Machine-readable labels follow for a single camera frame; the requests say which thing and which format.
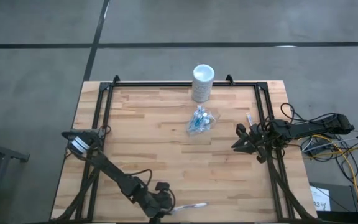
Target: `plastic bag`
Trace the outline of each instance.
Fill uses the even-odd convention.
[[[194,111],[193,117],[187,124],[187,133],[190,135],[202,133],[210,130],[215,123],[216,117],[209,110],[197,105],[197,110]]]

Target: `concrete floor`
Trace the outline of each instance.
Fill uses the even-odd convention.
[[[2,1],[0,44],[90,43],[103,0]],[[111,0],[101,42],[358,41],[358,1]],[[0,223],[48,220],[90,49],[0,49],[0,145],[31,154],[12,162]],[[99,49],[91,80],[285,81],[306,118],[338,112],[358,129],[358,47]],[[358,163],[358,151],[354,153]],[[305,161],[309,180],[349,185],[335,162]]]

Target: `white cup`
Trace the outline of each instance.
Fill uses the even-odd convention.
[[[209,99],[215,71],[209,65],[198,65],[193,70],[192,99],[198,103]]]

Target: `sticker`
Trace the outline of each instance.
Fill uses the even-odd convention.
[[[316,211],[331,211],[329,204],[329,190],[310,186]]]

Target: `wooden table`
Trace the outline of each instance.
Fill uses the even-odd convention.
[[[288,101],[284,83],[268,81],[268,87],[275,117],[285,118],[280,111],[280,105]],[[91,127],[98,88],[99,82],[84,82],[74,128]],[[267,164],[260,164],[255,154],[231,149],[238,140],[236,124],[249,127],[247,113],[255,123],[259,122],[254,89],[214,87],[210,100],[203,105],[220,115],[218,122],[210,131],[188,136],[186,124],[196,105],[188,87],[115,87],[109,115],[112,131],[106,137],[104,153],[124,172],[152,169],[150,189],[157,181],[169,182],[177,206],[209,203],[166,216],[163,222],[274,221]],[[286,148],[284,161],[291,190],[316,216],[299,148]],[[79,191],[83,166],[73,156],[65,161],[52,218],[59,216]],[[147,175],[141,174],[140,178],[146,181]],[[287,214],[282,193],[280,198]],[[120,193],[114,181],[101,173],[94,221],[147,222],[148,218]]]

